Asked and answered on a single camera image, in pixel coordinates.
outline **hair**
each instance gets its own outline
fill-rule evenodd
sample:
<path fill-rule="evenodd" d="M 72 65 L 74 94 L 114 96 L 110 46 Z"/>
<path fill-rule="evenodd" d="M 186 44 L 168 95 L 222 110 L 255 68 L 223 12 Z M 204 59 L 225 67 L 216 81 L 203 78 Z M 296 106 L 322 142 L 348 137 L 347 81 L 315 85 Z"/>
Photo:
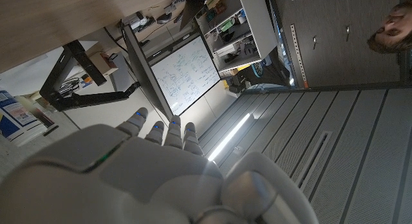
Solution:
<path fill-rule="evenodd" d="M 412 31 L 401 41 L 386 46 L 376 41 L 376 33 L 368 39 L 369 48 L 378 53 L 398 53 L 412 48 Z"/>

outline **blue object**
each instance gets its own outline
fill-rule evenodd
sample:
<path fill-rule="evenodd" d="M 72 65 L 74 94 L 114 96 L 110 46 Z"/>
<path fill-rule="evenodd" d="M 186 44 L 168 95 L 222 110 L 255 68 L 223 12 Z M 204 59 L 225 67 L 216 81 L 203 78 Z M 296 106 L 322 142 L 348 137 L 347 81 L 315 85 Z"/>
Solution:
<path fill-rule="evenodd" d="M 253 73 L 256 77 L 260 78 L 263 76 L 263 62 L 257 62 L 252 64 Z"/>

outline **fluorescent light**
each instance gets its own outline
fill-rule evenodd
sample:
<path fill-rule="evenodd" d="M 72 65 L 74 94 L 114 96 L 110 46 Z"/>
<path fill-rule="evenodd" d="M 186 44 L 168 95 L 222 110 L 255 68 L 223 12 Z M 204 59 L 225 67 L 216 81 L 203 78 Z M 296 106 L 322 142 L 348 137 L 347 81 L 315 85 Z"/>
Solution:
<path fill-rule="evenodd" d="M 240 122 L 234 127 L 234 129 L 229 133 L 229 135 L 226 136 L 226 138 L 219 144 L 219 146 L 213 151 L 210 157 L 208 157 L 208 160 L 213 161 L 219 153 L 223 150 L 223 148 L 229 143 L 230 139 L 233 138 L 233 136 L 239 131 L 239 129 L 242 127 L 243 124 L 245 124 L 246 120 L 249 118 L 250 114 L 248 113 L 245 115 L 245 117 L 240 120 Z"/>

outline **label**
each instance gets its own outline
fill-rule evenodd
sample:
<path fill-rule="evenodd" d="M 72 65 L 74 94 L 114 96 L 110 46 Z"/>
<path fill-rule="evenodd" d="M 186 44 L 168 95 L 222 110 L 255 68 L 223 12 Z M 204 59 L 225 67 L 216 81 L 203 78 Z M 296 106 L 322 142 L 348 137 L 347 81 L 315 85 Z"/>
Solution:
<path fill-rule="evenodd" d="M 14 133 L 20 130 L 19 127 L 13 124 L 6 116 L 0 113 L 0 134 L 3 135 L 7 140 L 11 141 Z"/>
<path fill-rule="evenodd" d="M 22 126 L 36 121 L 36 118 L 31 113 L 29 113 L 20 103 L 4 106 L 3 110 L 5 110 Z"/>
<path fill-rule="evenodd" d="M 37 119 L 6 91 L 0 93 L 0 108 L 18 124 L 26 126 Z"/>

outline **robot finger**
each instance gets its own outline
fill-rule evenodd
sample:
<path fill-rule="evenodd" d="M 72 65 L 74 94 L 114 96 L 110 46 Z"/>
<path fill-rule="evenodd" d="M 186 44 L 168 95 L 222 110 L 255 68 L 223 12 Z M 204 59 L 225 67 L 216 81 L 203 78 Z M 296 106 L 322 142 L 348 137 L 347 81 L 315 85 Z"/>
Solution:
<path fill-rule="evenodd" d="M 198 156 L 204 156 L 201 147 L 199 146 L 199 140 L 196 136 L 196 128 L 192 122 L 186 124 L 185 136 L 183 138 L 183 150 L 188 151 Z"/>
<path fill-rule="evenodd" d="M 142 130 L 148 114 L 148 110 L 141 107 L 135 114 L 132 115 L 132 117 L 130 117 L 126 122 L 121 123 L 116 128 L 131 136 L 137 136 L 140 130 Z"/>
<path fill-rule="evenodd" d="M 177 147 L 179 149 L 183 148 L 180 128 L 180 117 L 175 115 L 172 117 L 169 124 L 169 130 L 167 131 L 165 139 L 165 146 Z"/>
<path fill-rule="evenodd" d="M 146 135 L 145 139 L 161 145 L 163 141 L 162 137 L 164 129 L 165 124 L 162 121 L 157 121 L 152 127 L 152 130 L 150 130 L 149 134 Z"/>

